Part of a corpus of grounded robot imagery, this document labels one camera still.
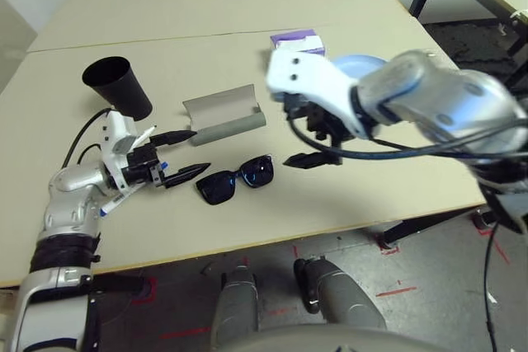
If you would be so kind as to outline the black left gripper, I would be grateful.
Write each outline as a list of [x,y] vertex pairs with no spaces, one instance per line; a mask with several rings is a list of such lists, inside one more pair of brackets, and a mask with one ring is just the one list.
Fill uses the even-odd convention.
[[196,131],[188,129],[152,135],[150,143],[134,148],[126,154],[127,166],[121,169],[126,183],[129,186],[154,183],[169,189],[197,177],[210,167],[209,162],[193,164],[179,169],[175,174],[165,176],[157,151],[157,147],[182,143],[195,135]]

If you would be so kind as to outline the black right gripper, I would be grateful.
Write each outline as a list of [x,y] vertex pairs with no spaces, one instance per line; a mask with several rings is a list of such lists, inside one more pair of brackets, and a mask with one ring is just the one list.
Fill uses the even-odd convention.
[[[313,133],[317,141],[330,138],[331,146],[334,148],[340,148],[342,143],[354,139],[351,132],[335,115],[307,101],[301,95],[284,95],[283,110],[288,121],[305,120],[306,130]],[[283,164],[287,167],[312,169],[324,165],[339,166],[342,164],[342,159],[321,152],[298,153],[288,157]]]

